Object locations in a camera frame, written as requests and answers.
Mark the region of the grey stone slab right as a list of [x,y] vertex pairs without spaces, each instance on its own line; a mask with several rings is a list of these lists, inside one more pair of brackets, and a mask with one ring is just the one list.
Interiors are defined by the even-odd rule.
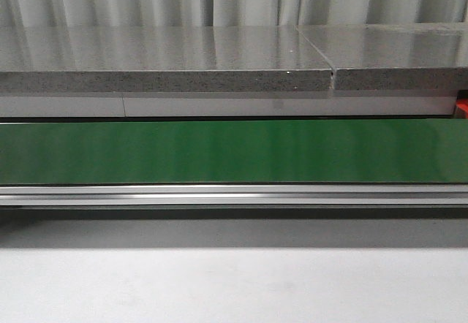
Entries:
[[428,91],[467,88],[467,25],[301,26],[324,55],[337,91]]

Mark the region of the grey stone slab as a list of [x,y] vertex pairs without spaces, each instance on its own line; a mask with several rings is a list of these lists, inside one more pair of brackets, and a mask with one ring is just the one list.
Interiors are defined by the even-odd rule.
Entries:
[[467,88],[467,25],[301,26],[324,55],[337,91],[428,91]]
[[325,91],[332,70],[293,27],[6,27],[1,92]]

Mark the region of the aluminium conveyor side rail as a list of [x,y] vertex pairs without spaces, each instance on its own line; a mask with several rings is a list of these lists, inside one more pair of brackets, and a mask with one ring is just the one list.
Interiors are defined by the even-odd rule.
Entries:
[[465,208],[465,184],[3,186],[1,208],[210,210]]

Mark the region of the white base panel under slabs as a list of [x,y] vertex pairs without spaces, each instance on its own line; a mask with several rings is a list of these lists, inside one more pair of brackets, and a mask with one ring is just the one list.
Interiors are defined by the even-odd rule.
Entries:
[[450,115],[457,91],[3,94],[2,118]]

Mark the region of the green conveyor belt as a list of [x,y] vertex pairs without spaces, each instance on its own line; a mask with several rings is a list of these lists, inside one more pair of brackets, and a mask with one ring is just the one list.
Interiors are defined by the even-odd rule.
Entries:
[[463,119],[1,126],[1,182],[466,183]]

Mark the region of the grey stone slab left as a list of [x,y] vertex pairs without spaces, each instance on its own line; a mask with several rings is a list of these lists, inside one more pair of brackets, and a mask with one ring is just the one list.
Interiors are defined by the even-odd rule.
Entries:
[[332,70],[293,27],[6,27],[1,92],[325,91]]

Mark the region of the red object at right edge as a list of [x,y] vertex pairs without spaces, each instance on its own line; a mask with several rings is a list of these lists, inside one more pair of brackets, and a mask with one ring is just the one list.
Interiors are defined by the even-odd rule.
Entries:
[[455,118],[468,119],[468,99],[458,99],[453,116]]

